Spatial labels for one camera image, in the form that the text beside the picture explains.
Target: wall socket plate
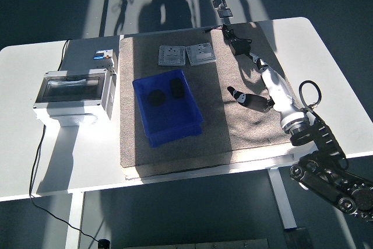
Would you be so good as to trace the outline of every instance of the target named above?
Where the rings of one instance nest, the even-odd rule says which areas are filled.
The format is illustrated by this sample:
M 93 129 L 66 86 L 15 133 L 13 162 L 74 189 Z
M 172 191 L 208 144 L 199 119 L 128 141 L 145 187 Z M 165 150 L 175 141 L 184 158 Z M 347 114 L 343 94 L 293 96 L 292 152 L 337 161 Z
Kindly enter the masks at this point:
M 216 62 L 214 50 L 210 43 L 187 46 L 186 53 L 192 66 Z
M 184 46 L 160 46 L 158 65 L 161 66 L 182 66 L 185 65 Z

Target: electrical distribution box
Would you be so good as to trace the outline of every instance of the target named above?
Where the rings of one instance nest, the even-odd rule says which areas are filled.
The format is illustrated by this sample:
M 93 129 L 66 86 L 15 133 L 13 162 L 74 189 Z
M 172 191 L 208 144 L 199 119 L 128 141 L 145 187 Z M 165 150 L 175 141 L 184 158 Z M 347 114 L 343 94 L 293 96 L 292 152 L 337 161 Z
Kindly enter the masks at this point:
M 117 70 L 117 58 L 110 51 L 111 56 L 100 62 L 94 57 L 95 69 L 46 72 L 33 106 L 37 118 L 61 127 L 110 120 Z

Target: black cable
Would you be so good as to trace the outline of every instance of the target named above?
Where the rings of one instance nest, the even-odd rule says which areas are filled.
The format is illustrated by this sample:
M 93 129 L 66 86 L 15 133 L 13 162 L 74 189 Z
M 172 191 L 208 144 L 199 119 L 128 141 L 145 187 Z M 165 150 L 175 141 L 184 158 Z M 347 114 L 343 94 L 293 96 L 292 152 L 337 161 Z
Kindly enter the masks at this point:
M 302 88 L 305 84 L 311 84 L 315 87 L 315 89 L 317 90 L 317 94 L 319 95 L 319 98 L 317 99 L 317 101 L 315 103 L 312 103 L 310 105 L 307 105 L 307 103 L 304 101 L 304 98 L 303 98 L 303 93 L 302 93 Z M 311 81 L 311 80 L 306 80 L 306 81 L 303 81 L 300 85 L 299 85 L 299 96 L 301 98 L 301 101 L 302 101 L 302 104 L 304 106 L 304 108 L 306 110 L 308 110 L 310 113 L 314 113 L 313 109 L 315 107 L 317 107 L 317 105 L 320 104 L 321 102 L 321 90 L 319 88 L 319 86 L 314 82 L 314 81 Z
M 58 67 L 58 70 L 61 69 L 61 65 L 62 65 L 62 61 L 64 59 L 64 53 L 65 53 L 65 48 L 67 46 L 67 43 L 70 41 L 70 39 L 67 39 L 65 44 L 64 44 L 64 47 L 62 48 L 62 57 L 61 57 L 61 63 L 59 64 L 59 67 Z M 39 145 L 36 149 L 36 155 L 35 155 L 35 160 L 34 160 L 34 164 L 33 164 L 33 168 L 32 168 L 32 171 L 31 171 L 31 178 L 30 178 L 30 186 L 29 186 L 29 197 L 30 197 L 30 200 L 32 202 L 32 204 L 36 207 L 36 208 L 39 208 L 45 212 L 47 212 L 49 215 L 51 215 L 53 218 L 57 219 L 57 220 L 60 220 L 64 223 L 66 223 L 69 227 L 75 229 L 75 230 L 78 230 L 81 232 L 82 235 L 84 236 L 87 236 L 87 237 L 90 237 L 91 239 L 93 239 L 94 241 L 98 242 L 99 244 L 101 244 L 100 241 L 98 241 L 97 239 L 95 239 L 93 236 L 89 235 L 89 234 L 86 234 L 84 233 L 81 229 L 78 229 L 77 227 L 74 227 L 72 225 L 70 225 L 69 222 L 55 216 L 53 213 L 51 213 L 50 211 L 46 210 L 45 208 L 37 205 L 34 201 L 33 201 L 33 198 L 34 196 L 31 194 L 32 193 L 32 189 L 33 189 L 33 183 L 34 183 L 34 179 L 36 178 L 36 170 L 35 170 L 35 166 L 36 166 L 36 163 L 40 160 L 40 155 L 41 155 L 41 145 L 43 144 L 43 140 L 44 140 L 44 137 L 45 137 L 45 131 L 46 131 L 47 127 L 44 125 L 43 126 L 43 133 L 41 135 L 41 139 L 40 139 L 40 142 L 39 142 Z
M 62 66 L 62 61 L 64 60 L 64 55 L 65 55 L 65 51 L 66 51 L 66 46 L 68 45 L 69 41 L 71 39 L 67 39 L 64 46 L 62 47 L 62 54 L 61 54 L 61 62 L 59 63 L 59 66 L 57 68 L 57 71 L 60 71 L 61 70 L 61 66 Z
M 217 27 L 211 27 L 209 29 L 206 29 L 203 33 L 207 33 L 207 32 L 210 32 L 211 30 L 213 29 L 217 29 L 217 30 L 221 30 L 223 32 L 223 36 L 225 39 L 239 39 L 239 40 L 246 40 L 248 41 L 250 44 L 252 43 L 252 40 L 251 39 L 247 39 L 247 38 L 239 38 L 235 35 L 234 33 L 234 30 L 233 29 L 228 29 L 228 27 L 226 25 L 223 25 L 223 27 L 220 27 L 220 26 L 217 26 Z
M 43 140 L 44 140 L 44 136 L 45 136 L 45 130 L 46 130 L 46 126 L 44 125 L 43 126 L 43 134 L 41 135 L 41 139 L 40 139 L 40 142 L 39 142 L 39 145 L 37 147 L 37 150 L 36 150 L 36 155 L 35 155 L 35 161 L 34 161 L 34 164 L 33 164 L 33 169 L 31 171 L 31 179 L 30 179 L 30 187 L 29 187 L 29 197 L 30 197 L 30 200 L 31 202 L 33 203 L 33 205 L 36 207 L 36 208 L 39 208 L 45 212 L 47 212 L 49 215 L 51 215 L 52 217 L 56 218 L 57 220 L 60 220 L 64 223 L 66 223 L 69 227 L 75 229 L 75 230 L 78 230 L 80 231 L 83 235 L 87 236 L 87 237 L 90 237 L 92 238 L 93 240 L 97 241 L 99 243 L 99 241 L 97 239 L 95 239 L 93 236 L 90 236 L 89 234 L 86 234 L 84 232 L 82 232 L 82 230 L 78 229 L 77 227 L 74 227 L 72 225 L 70 225 L 69 222 L 55 216 L 53 213 L 51 213 L 50 211 L 46 210 L 45 208 L 35 204 L 35 202 L 33 201 L 33 198 L 34 196 L 31 194 L 32 193 L 32 188 L 33 188 L 33 180 L 34 180 L 34 177 L 36 177 L 36 172 L 35 172 L 35 165 L 36 165 L 36 162 L 38 161 L 38 159 L 40 158 L 40 152 L 41 152 L 41 145 L 43 144 Z

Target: gray floor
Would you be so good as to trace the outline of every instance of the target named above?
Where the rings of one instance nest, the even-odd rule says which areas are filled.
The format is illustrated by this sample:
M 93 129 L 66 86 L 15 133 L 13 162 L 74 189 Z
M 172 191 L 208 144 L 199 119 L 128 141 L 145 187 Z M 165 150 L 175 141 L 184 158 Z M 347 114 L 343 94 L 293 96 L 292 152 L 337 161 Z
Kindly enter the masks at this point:
M 373 0 L 226 1 L 234 15 L 233 23 L 307 17 L 373 119 Z M 0 49 L 220 23 L 211 0 L 0 3 Z M 372 163 L 372 157 L 354 159 L 351 171 L 373 180 Z M 341 217 L 292 182 L 287 169 L 281 169 L 281 175 L 296 222 L 309 229 L 315 248 L 373 248 L 372 224 Z M 68 218 L 69 195 L 38 201 Z M 2 202 L 0 218 L 0 247 L 64 248 L 66 226 L 32 208 L 29 201 Z M 113 248 L 261 238 L 269 240 L 270 248 L 286 248 L 265 171 L 90 192 L 86 195 L 83 229 L 98 233 L 97 238 L 110 237 Z M 81 248 L 96 246 L 82 238 Z

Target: gray carpet mat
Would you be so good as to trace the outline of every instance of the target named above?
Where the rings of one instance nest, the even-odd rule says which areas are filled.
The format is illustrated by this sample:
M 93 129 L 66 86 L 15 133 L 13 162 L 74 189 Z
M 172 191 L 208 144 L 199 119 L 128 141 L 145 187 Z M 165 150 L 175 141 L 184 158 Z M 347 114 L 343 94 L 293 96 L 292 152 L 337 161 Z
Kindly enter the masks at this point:
M 251 51 L 284 76 L 258 24 L 232 25 L 240 38 L 252 39 Z M 210 42 L 217 61 L 190 66 L 158 66 L 161 45 Z M 221 30 L 186 30 L 124 38 L 120 43 L 121 166 L 127 179 L 201 169 L 251 160 L 250 151 L 290 142 L 274 110 L 259 113 L 240 106 L 228 92 L 232 86 L 269 98 L 256 66 L 245 55 L 233 56 Z M 151 148 L 145 135 L 132 81 L 182 69 L 202 113 L 202 135 Z

